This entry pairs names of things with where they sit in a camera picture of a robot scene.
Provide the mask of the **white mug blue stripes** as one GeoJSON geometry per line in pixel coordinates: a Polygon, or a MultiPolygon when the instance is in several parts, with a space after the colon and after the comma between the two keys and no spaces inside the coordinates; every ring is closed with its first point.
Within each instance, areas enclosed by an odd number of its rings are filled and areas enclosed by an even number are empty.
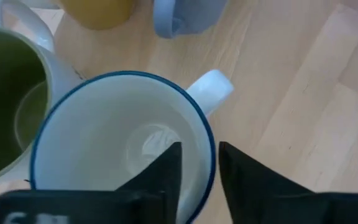
{"type": "Polygon", "coordinates": [[[177,224],[203,209],[216,173],[208,116],[232,93],[219,70],[189,88],[140,71],[78,85],[50,110],[32,146],[30,185],[45,190],[116,190],[173,143],[182,146],[177,224]]]}

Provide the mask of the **yellow mug white handle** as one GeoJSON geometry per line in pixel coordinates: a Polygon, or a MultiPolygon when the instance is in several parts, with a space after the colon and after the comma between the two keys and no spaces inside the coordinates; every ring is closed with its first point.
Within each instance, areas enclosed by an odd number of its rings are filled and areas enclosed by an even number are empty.
{"type": "Polygon", "coordinates": [[[35,43],[53,52],[53,34],[46,23],[30,8],[59,7],[80,25],[91,30],[105,30],[127,21],[136,0],[2,0],[2,5],[35,34],[35,43]]]}

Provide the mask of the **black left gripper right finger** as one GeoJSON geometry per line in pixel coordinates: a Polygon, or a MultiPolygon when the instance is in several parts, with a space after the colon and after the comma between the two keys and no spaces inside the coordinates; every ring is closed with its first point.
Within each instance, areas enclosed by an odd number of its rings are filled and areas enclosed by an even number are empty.
{"type": "Polygon", "coordinates": [[[219,143],[219,171],[233,224],[260,224],[265,204],[276,195],[311,192],[224,141],[219,143]]]}

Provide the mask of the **lavender mug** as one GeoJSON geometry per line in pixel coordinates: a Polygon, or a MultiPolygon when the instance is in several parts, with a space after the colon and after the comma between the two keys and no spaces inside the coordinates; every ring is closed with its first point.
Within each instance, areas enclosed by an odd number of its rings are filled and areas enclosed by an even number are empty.
{"type": "Polygon", "coordinates": [[[228,0],[154,0],[155,33],[165,39],[200,34],[215,25],[228,0]]]}

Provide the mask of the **wooden shelf black frame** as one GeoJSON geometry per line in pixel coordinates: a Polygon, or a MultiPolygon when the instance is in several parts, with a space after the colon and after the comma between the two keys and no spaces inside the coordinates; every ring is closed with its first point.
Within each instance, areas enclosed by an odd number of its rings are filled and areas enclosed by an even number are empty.
{"type": "Polygon", "coordinates": [[[138,70],[186,88],[218,69],[234,85],[209,117],[227,141],[318,192],[358,192],[358,0],[228,0],[199,35],[158,37],[152,0],[125,24],[57,21],[57,54],[89,78],[138,70]]]}

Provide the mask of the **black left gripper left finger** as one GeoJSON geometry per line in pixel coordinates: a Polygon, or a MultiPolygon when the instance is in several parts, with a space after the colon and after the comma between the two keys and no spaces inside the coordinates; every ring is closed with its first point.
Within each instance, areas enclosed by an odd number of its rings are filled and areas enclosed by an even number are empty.
{"type": "Polygon", "coordinates": [[[182,146],[175,142],[117,189],[127,198],[116,224],[176,224],[181,176],[182,146]]]}

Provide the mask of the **white text mug olive interior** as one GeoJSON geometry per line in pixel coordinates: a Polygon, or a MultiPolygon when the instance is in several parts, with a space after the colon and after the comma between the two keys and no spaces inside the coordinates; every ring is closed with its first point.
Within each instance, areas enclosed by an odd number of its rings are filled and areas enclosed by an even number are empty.
{"type": "Polygon", "coordinates": [[[32,145],[46,115],[82,81],[51,50],[0,28],[0,183],[28,179],[32,145]]]}

